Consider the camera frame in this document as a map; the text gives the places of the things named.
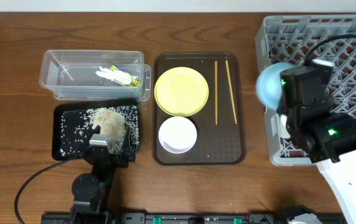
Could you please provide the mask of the white bowl with crumbs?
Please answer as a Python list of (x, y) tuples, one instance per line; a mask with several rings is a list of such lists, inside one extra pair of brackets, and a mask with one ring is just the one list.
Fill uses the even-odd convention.
[(161, 146), (172, 154), (183, 154), (197, 141), (197, 128), (188, 118), (174, 116), (165, 120), (158, 132)]

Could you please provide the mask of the green orange snack wrapper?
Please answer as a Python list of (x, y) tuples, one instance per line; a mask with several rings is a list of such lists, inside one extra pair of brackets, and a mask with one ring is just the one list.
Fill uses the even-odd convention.
[(128, 72), (118, 69), (114, 65), (110, 67), (110, 70), (112, 72), (113, 80), (123, 86), (137, 86), (139, 84), (137, 77), (131, 75)]

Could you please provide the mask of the white tissue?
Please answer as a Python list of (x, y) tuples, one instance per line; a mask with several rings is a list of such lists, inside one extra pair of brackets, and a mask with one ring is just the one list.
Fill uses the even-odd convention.
[(117, 68), (109, 69), (99, 67), (99, 69), (99, 71), (95, 72), (99, 77), (106, 78), (113, 82), (117, 82), (122, 85), (130, 85), (134, 81), (134, 78), (129, 73), (121, 71)]

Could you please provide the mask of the wooden chopstick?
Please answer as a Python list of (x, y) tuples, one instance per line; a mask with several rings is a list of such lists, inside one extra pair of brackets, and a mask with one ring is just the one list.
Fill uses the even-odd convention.
[(235, 121), (235, 124), (237, 124), (237, 113), (236, 113), (236, 108), (235, 108), (235, 100), (233, 96), (233, 88), (232, 88), (232, 79), (230, 75), (230, 66), (228, 60), (225, 61), (225, 66), (226, 66), (226, 71), (227, 71), (227, 79), (228, 79), (228, 86), (229, 86), (229, 91), (230, 91), (230, 99), (231, 99), (231, 104), (232, 104), (232, 111), (233, 111), (233, 118)]
[(214, 62), (215, 74), (215, 125), (218, 125), (218, 61)]

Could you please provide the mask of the light blue bowl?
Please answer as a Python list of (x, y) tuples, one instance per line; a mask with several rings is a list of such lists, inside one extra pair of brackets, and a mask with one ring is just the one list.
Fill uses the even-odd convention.
[(280, 62), (265, 68), (256, 81), (256, 95), (260, 102), (269, 109), (276, 110), (282, 97), (280, 73), (295, 67), (287, 62)]

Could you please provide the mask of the white cup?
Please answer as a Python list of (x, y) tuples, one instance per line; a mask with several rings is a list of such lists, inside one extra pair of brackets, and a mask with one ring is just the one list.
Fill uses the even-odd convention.
[(281, 114), (279, 119), (280, 119), (280, 130), (281, 134), (280, 137), (284, 139), (289, 139), (291, 136), (288, 133), (288, 130), (286, 128), (286, 123), (287, 123), (287, 116), (285, 114)]

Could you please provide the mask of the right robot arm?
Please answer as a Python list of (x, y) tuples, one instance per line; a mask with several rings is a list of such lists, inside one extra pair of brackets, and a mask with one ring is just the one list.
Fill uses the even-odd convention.
[(285, 93), (286, 128), (295, 145), (309, 154), (331, 187), (347, 223), (356, 223), (356, 122), (331, 110), (330, 97)]

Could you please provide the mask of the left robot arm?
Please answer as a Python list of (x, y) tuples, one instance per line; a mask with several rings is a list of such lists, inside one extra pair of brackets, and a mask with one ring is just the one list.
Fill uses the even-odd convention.
[(72, 184), (74, 196), (69, 223), (107, 224), (114, 223), (118, 216), (108, 210), (110, 188), (115, 169), (127, 168), (136, 158), (132, 146), (131, 130), (127, 128), (121, 149), (112, 154), (109, 135), (101, 134), (97, 126), (90, 139), (80, 145), (79, 158), (92, 165), (90, 173), (79, 175)]

